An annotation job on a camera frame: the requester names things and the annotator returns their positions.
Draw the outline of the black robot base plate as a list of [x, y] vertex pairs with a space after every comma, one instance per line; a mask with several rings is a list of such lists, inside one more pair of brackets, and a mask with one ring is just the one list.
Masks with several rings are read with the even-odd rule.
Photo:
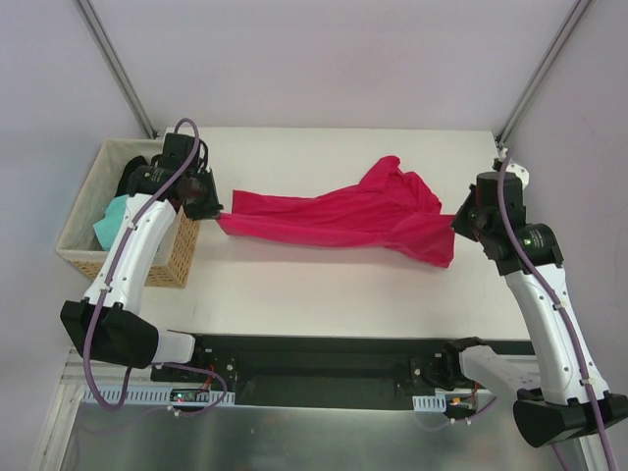
[[445, 340], [198, 335], [188, 370], [153, 368], [156, 383], [203, 383], [238, 405], [409, 410], [415, 396], [470, 390], [438, 377]]

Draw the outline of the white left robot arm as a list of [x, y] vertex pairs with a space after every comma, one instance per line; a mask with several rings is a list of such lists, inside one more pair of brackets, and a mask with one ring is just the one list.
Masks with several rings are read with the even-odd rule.
[[173, 363], [185, 381], [200, 380], [206, 356], [191, 334], [160, 330], [140, 316], [146, 279], [163, 238], [179, 213], [192, 221], [219, 217], [209, 149], [198, 136], [170, 132], [162, 150], [126, 179], [118, 233], [95, 281], [60, 318], [83, 361], [134, 369]]

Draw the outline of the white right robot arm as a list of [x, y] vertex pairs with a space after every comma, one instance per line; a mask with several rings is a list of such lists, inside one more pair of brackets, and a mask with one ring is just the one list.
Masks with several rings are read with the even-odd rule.
[[610, 391], [584, 342], [555, 234], [526, 220], [521, 180], [513, 173], [479, 174], [452, 227], [480, 242], [496, 264], [523, 315], [540, 377], [468, 338], [446, 349], [446, 386], [475, 381], [509, 402], [518, 431], [533, 447], [589, 436], [625, 420], [626, 395]]

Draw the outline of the pink t shirt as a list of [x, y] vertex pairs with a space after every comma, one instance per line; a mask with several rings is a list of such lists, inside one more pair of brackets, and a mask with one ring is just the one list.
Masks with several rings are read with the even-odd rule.
[[359, 183], [315, 197], [235, 190], [218, 225], [228, 236], [294, 245], [382, 247], [445, 269], [454, 258], [452, 220], [424, 180], [389, 155]]

